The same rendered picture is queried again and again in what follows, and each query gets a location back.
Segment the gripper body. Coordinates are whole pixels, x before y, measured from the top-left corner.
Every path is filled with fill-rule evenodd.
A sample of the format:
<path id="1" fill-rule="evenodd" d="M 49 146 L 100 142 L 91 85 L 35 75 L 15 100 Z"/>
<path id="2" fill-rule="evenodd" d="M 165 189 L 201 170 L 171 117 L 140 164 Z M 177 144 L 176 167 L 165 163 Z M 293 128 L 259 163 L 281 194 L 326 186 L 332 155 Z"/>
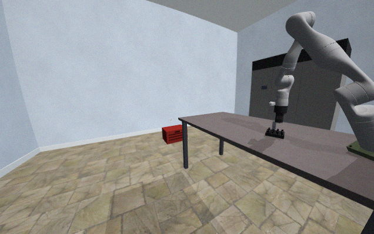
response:
<path id="1" fill-rule="evenodd" d="M 288 99 L 277 99 L 275 102 L 269 102 L 270 106 L 275 106 L 274 112 L 276 113 L 275 122 L 283 123 L 284 113 L 287 113 Z"/>

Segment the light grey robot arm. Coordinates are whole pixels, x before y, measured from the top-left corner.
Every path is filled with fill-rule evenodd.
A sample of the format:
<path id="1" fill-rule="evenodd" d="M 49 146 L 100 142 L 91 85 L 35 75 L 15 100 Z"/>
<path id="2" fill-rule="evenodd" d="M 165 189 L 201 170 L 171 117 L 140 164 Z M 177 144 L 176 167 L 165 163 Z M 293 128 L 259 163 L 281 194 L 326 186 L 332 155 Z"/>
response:
<path id="1" fill-rule="evenodd" d="M 360 144 L 366 151 L 374 152 L 374 106 L 360 105 L 374 100 L 374 82 L 348 57 L 332 38 L 312 29 L 316 15 L 312 11 L 292 15 L 286 21 L 287 33 L 295 39 L 284 57 L 275 79 L 277 99 L 288 99 L 294 77 L 285 75 L 295 70 L 302 48 L 314 63 L 323 69 L 339 72 L 354 82 L 335 89 L 333 94 L 346 115 Z"/>

